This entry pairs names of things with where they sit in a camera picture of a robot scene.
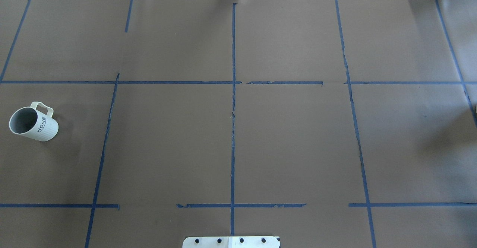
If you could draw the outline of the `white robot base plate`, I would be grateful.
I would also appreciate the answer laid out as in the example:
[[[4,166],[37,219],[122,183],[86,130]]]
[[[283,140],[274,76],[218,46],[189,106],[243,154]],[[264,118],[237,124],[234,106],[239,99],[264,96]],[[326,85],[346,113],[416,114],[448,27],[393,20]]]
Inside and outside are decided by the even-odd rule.
[[[280,248],[278,236],[191,236],[183,248]]]

